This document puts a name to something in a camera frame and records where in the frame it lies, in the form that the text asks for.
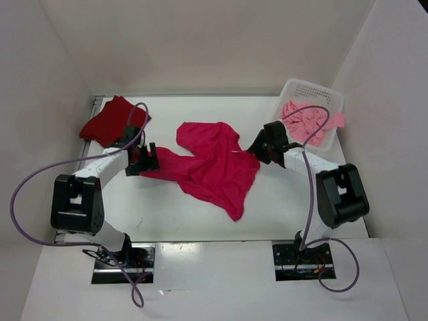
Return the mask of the dark red t shirt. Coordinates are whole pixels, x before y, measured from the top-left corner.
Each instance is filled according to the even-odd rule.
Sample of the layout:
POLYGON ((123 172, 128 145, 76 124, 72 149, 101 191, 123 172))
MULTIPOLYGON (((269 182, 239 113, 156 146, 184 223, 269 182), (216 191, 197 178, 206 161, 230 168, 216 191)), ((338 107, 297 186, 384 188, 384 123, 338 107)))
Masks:
POLYGON ((80 138, 95 140, 104 148, 109 147, 123 134, 126 125, 141 127, 151 117, 142 108, 135 108, 122 96, 115 96, 103 109, 89 120, 80 131, 80 138))

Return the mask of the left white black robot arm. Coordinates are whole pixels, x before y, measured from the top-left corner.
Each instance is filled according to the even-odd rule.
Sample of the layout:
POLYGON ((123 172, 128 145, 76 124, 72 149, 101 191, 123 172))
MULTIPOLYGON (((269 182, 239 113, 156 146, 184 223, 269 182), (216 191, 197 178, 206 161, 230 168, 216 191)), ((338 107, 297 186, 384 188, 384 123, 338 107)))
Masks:
POLYGON ((54 229, 80 234, 90 243, 110 252, 118 267, 132 263, 134 252, 129 235, 115 229, 105 218, 102 190, 120 172, 138 176, 160 169, 156 144, 146 144, 144 130, 125 126, 123 135, 92 162, 54 182, 50 223, 54 229))

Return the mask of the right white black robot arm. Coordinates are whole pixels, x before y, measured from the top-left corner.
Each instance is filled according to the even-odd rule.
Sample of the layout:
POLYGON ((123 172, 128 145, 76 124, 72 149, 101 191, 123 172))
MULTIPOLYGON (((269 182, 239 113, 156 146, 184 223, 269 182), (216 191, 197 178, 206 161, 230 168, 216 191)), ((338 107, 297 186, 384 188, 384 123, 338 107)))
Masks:
POLYGON ((330 162, 290 142, 280 121, 265 124, 247 152, 262 163, 276 163, 309 180, 308 218, 304 229, 297 232, 293 248, 299 262, 311 261, 317 254, 316 247, 330 241, 328 230, 368 214, 368 198, 357 167, 330 162))

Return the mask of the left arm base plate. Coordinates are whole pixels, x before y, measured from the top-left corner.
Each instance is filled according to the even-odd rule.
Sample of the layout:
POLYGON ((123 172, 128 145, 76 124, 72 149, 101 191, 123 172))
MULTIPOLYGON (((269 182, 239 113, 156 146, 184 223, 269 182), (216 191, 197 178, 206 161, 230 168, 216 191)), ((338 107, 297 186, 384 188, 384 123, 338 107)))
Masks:
MULTIPOLYGON (((126 284, 128 281, 114 261, 102 250, 82 251, 95 259, 92 284, 126 284)), ((133 243, 131 258, 120 262, 132 281, 140 280, 142 284, 153 283, 155 243, 133 243)))

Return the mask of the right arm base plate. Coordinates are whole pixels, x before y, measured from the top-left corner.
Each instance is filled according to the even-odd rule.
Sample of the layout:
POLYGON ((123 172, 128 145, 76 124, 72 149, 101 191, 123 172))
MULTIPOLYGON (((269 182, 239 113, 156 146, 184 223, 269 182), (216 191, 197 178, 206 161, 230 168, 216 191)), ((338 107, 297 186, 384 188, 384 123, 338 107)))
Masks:
POLYGON ((272 243, 276 281, 336 279, 330 246, 327 243, 298 252, 291 241, 272 243))

